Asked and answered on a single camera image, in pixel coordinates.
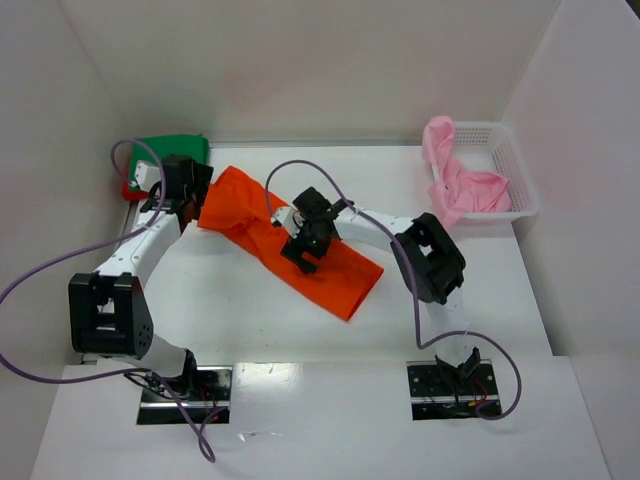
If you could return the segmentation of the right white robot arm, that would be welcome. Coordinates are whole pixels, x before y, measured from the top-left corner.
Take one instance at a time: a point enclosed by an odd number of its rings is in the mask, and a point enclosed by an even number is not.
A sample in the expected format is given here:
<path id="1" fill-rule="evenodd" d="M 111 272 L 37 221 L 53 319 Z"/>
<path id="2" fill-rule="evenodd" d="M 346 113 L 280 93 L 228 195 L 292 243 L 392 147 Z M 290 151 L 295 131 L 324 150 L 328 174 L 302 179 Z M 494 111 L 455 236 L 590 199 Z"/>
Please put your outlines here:
<path id="1" fill-rule="evenodd" d="M 281 256 L 305 275 L 315 274 L 316 262 L 339 242 L 391 253 L 412 295 L 414 312 L 424 305 L 437 326 L 459 332 L 437 348 L 435 361 L 443 383 L 454 393 L 461 390 L 480 364 L 478 347 L 463 338 L 468 328 L 461 295 L 466 261 L 434 215 L 387 215 L 344 198 L 332 203 L 309 187 L 270 216 L 272 225 L 287 233 Z"/>

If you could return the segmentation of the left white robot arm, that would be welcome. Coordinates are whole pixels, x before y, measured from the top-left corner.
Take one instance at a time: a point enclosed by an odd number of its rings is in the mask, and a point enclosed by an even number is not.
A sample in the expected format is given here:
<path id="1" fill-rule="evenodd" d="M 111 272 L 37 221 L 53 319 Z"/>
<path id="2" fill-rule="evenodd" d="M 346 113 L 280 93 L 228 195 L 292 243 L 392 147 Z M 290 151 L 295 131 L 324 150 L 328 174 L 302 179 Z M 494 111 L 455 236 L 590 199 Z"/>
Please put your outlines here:
<path id="1" fill-rule="evenodd" d="M 145 369 L 145 387 L 163 396 L 196 394 L 197 363 L 189 349 L 155 333 L 143 288 L 167 250 L 198 219 L 213 172 L 185 155 L 169 155 L 158 166 L 138 162 L 134 179 L 148 194 L 138 235 L 93 272 L 74 275 L 68 285 L 74 350 Z"/>

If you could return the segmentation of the folded green t shirt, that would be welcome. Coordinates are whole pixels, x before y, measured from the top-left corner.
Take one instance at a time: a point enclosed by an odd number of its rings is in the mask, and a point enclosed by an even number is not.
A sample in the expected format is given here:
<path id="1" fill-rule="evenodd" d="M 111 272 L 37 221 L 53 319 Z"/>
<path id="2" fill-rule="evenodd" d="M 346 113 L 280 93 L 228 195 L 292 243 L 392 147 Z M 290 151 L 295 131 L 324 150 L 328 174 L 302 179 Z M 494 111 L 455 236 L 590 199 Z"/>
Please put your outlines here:
<path id="1" fill-rule="evenodd" d="M 160 135 L 141 138 L 140 141 L 147 145 L 160 159 L 169 155 L 182 155 L 194 159 L 200 164 L 207 164 L 209 157 L 209 140 L 202 134 L 176 134 Z M 132 147 L 131 159 L 129 162 L 128 174 L 134 175 L 136 165 L 139 161 L 154 163 L 147 150 L 138 144 Z"/>

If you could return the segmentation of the folded red t shirt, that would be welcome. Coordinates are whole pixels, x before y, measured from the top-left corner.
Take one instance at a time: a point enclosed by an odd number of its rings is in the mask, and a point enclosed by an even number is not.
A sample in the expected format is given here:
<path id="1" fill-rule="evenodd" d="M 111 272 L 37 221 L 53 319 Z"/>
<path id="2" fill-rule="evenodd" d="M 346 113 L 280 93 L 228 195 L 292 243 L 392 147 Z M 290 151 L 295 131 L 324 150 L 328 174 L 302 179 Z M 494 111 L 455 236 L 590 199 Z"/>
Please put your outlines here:
<path id="1" fill-rule="evenodd" d="M 144 201 L 148 198 L 148 193 L 141 190 L 134 182 L 124 182 L 121 194 L 128 202 Z"/>

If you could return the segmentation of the pink t shirt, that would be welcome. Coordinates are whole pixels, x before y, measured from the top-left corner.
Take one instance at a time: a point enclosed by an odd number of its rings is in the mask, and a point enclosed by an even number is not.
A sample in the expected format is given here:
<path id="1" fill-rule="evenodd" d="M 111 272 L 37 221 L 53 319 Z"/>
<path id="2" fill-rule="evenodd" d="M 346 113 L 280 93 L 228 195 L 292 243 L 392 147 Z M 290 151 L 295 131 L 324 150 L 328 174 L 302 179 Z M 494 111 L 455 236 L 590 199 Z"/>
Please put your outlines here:
<path id="1" fill-rule="evenodd" d="M 422 137 L 422 158 L 439 174 L 428 193 L 445 228 L 468 213 L 503 213 L 511 208 L 509 179 L 464 167 L 452 154 L 455 133 L 450 117 L 436 116 L 430 119 Z"/>

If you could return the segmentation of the white plastic basket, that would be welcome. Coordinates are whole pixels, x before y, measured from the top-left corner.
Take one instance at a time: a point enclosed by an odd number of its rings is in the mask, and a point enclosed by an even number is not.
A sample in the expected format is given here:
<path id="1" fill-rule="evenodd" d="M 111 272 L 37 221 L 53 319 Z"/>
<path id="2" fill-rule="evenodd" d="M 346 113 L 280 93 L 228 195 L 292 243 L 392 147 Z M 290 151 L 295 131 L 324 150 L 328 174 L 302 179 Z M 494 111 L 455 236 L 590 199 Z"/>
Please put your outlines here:
<path id="1" fill-rule="evenodd" d="M 456 133 L 452 154 L 468 170 L 488 171 L 507 177 L 511 200 L 511 208 L 507 212 L 468 213 L 454 225 L 509 224 L 535 216 L 540 202 L 512 132 L 500 123 L 453 122 Z M 439 174 L 435 167 L 431 169 L 435 181 Z"/>

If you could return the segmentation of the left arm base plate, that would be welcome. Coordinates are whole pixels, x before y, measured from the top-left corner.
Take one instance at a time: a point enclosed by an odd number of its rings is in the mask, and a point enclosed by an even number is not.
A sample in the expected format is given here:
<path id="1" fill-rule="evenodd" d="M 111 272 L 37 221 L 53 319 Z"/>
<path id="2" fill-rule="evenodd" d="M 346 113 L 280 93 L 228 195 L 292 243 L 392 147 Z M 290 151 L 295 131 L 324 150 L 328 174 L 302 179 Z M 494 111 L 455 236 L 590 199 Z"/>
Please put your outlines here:
<path id="1" fill-rule="evenodd" d="M 211 416 L 213 424 L 228 424 L 232 391 L 232 366 L 198 368 L 200 380 L 195 390 L 178 394 L 191 420 L 200 425 Z M 136 424 L 141 426 L 186 424 L 178 406 L 157 380 L 133 374 L 130 381 L 142 388 Z"/>

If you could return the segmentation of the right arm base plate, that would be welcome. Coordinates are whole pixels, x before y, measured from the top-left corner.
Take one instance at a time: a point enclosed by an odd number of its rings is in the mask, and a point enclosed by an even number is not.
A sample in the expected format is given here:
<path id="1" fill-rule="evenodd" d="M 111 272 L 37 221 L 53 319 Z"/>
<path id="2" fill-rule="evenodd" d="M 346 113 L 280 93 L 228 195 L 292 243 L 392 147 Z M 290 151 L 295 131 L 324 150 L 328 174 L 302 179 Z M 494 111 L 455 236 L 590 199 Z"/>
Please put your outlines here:
<path id="1" fill-rule="evenodd" d="M 406 368 L 414 421 L 477 418 L 477 407 L 489 417 L 502 414 L 494 370 L 489 360 L 480 363 L 457 393 L 441 379 L 434 361 L 410 362 Z"/>

